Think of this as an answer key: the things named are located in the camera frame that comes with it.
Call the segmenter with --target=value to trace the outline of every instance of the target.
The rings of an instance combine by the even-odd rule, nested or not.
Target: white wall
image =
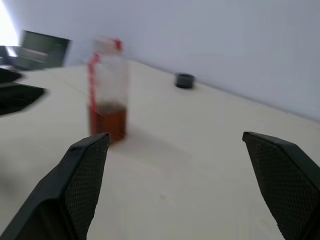
[[[20,29],[75,40],[72,63],[119,36],[142,62],[320,121],[318,0],[5,1]]]

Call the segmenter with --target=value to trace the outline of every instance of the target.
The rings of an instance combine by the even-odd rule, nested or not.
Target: clear plastic bottle
[[[127,134],[128,63],[118,39],[97,38],[94,48],[89,63],[91,134],[108,132],[114,144]]]

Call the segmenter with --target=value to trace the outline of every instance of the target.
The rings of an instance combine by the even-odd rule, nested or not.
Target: table surface
[[[320,163],[320,124],[130,62],[127,139],[107,153],[88,240],[283,240],[242,142],[277,136]],[[0,233],[69,146],[88,136],[85,66],[27,72],[49,94],[0,118]]]

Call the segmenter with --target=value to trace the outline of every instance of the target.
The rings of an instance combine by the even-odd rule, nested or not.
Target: table
[[[107,153],[88,240],[283,240],[244,131],[277,136],[320,164],[320,124],[131,61],[128,136]],[[0,232],[68,147],[88,136],[85,66],[27,72],[49,89],[0,118]]]

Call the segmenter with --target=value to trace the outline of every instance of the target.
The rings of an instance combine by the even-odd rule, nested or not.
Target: brown liquid
[[[100,133],[111,134],[111,144],[124,139],[127,134],[127,108],[114,103],[96,106],[96,112],[89,108],[91,135]]]

